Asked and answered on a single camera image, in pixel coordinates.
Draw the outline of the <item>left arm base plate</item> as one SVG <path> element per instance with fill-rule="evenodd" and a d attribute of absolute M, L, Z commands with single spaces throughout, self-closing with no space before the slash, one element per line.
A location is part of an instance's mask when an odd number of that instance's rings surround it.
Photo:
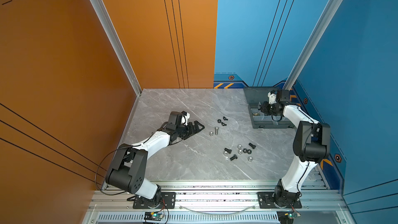
<path fill-rule="evenodd" d="M 174 209 L 176 203 L 176 192 L 161 192 L 153 199 L 136 197 L 133 203 L 133 209 L 161 209 L 164 206 L 167 209 Z"/>

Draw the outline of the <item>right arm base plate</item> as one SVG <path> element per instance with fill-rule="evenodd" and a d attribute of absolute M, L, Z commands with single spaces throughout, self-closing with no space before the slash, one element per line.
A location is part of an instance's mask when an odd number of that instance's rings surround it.
<path fill-rule="evenodd" d="M 302 208 L 302 203 L 298 193 L 281 193 L 276 195 L 275 192 L 264 191 L 257 193 L 259 206 L 261 209 L 265 208 Z"/>

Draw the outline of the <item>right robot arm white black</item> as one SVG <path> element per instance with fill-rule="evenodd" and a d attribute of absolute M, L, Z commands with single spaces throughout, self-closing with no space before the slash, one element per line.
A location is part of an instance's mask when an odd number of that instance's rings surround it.
<path fill-rule="evenodd" d="M 311 170 L 330 154 L 330 126 L 305 113 L 289 100 L 289 90 L 272 90 L 260 111 L 273 117 L 287 118 L 296 127 L 293 140 L 293 162 L 278 181 L 274 203 L 278 207 L 293 206 L 301 197 L 301 189 Z"/>

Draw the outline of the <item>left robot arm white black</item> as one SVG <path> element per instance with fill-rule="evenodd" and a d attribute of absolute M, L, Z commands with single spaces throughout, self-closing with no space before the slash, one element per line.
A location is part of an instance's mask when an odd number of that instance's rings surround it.
<path fill-rule="evenodd" d="M 106 183 L 141 197 L 150 207 L 157 207 L 162 200 L 161 187 L 145 178 L 147 160 L 173 145 L 177 138 L 183 141 L 204 129 L 197 120 L 180 125 L 165 122 L 148 139 L 133 145 L 120 145 L 107 171 Z"/>

